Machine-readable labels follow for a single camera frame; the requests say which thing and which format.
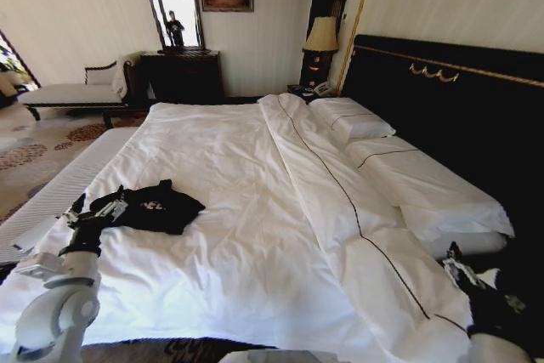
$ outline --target white wall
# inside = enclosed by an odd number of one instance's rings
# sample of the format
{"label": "white wall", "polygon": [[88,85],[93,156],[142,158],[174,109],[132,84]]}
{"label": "white wall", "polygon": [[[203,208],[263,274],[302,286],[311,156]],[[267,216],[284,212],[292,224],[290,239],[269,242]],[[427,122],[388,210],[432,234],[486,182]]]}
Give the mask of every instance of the white wall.
{"label": "white wall", "polygon": [[[254,13],[202,13],[232,95],[298,81],[311,0],[255,0]],[[161,47],[148,0],[0,0],[0,26],[42,85],[81,82],[85,65]]]}
{"label": "white wall", "polygon": [[[346,7],[354,15],[359,0]],[[351,33],[352,25],[343,31]],[[358,33],[544,53],[542,0],[366,0]],[[333,60],[337,83],[344,50]]]}

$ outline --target white duvet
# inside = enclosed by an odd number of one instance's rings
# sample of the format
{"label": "white duvet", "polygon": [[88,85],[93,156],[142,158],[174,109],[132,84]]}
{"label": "white duvet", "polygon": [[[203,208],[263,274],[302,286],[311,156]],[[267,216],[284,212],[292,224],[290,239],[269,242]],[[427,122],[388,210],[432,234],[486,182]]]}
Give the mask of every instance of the white duvet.
{"label": "white duvet", "polygon": [[[172,179],[206,210],[182,236],[102,234],[85,343],[221,337],[351,361],[460,361],[468,339],[451,322],[469,323],[467,298],[301,99],[259,102],[154,105],[88,187],[91,202]],[[58,223],[36,251],[70,237]],[[40,284],[0,286],[0,353]]]}

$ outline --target chaise lounge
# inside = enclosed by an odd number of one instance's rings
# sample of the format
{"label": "chaise lounge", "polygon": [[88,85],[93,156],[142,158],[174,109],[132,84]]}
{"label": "chaise lounge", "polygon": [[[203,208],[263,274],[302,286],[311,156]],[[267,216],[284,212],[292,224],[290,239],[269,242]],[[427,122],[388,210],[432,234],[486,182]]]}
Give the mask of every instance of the chaise lounge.
{"label": "chaise lounge", "polygon": [[147,82],[139,70],[141,53],[129,54],[101,67],[85,68],[84,84],[53,84],[18,100],[40,120],[39,107],[118,108],[145,104]]}

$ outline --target black headboard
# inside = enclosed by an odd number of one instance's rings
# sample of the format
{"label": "black headboard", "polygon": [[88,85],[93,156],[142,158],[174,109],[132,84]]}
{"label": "black headboard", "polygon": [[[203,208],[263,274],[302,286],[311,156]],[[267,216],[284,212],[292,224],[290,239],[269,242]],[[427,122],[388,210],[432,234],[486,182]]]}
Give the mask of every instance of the black headboard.
{"label": "black headboard", "polygon": [[359,35],[342,96],[495,197],[520,240],[542,238],[544,54]]}

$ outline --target gold trim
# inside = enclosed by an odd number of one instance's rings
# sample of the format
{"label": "gold trim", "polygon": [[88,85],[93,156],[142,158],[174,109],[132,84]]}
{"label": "gold trim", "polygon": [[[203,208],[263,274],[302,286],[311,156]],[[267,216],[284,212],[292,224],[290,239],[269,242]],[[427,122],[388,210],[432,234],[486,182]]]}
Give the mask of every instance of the gold trim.
{"label": "gold trim", "polygon": [[416,66],[414,63],[411,63],[410,65],[410,71],[415,76],[420,76],[423,74],[426,78],[438,78],[441,82],[455,82],[457,81],[457,78],[459,78],[459,73],[457,72],[453,77],[446,78],[444,77],[442,73],[442,69],[436,71],[434,74],[432,72],[428,72],[428,68],[425,65],[420,71],[416,70]]}
{"label": "gold trim", "polygon": [[363,48],[364,50],[375,51],[375,52],[381,53],[381,54],[393,55],[395,57],[402,57],[404,59],[415,60],[415,61],[419,61],[419,62],[422,62],[422,63],[442,65],[444,67],[451,68],[452,70],[472,72],[473,74],[480,74],[482,76],[500,78],[500,79],[506,80],[506,81],[518,82],[520,84],[533,85],[535,87],[544,88],[544,82],[537,81],[537,80],[530,80],[528,78],[509,76],[508,74],[501,74],[500,72],[480,70],[479,68],[467,67],[465,65],[445,63],[444,61],[422,59],[421,57],[416,57],[414,55],[394,53],[392,51],[386,51],[386,50],[381,50],[379,48],[373,48],[373,47],[367,47],[367,46],[360,46],[358,44],[355,44],[354,48]]}
{"label": "gold trim", "polygon": [[338,77],[338,82],[337,82],[337,90],[338,90],[337,94],[338,95],[340,95],[342,93],[343,75],[344,75],[344,72],[346,71],[346,67],[348,66],[349,55],[351,54],[349,52],[349,50],[354,45],[354,39],[355,39],[355,34],[357,34],[357,26],[359,25],[360,14],[363,11],[364,6],[365,6],[365,0],[360,0],[359,1],[359,8],[357,9],[357,15],[355,16],[354,27],[353,27],[353,29],[351,31],[351,37],[349,38],[348,47],[346,48],[346,53],[343,56],[343,63],[342,63],[342,69],[340,70],[340,77]]}

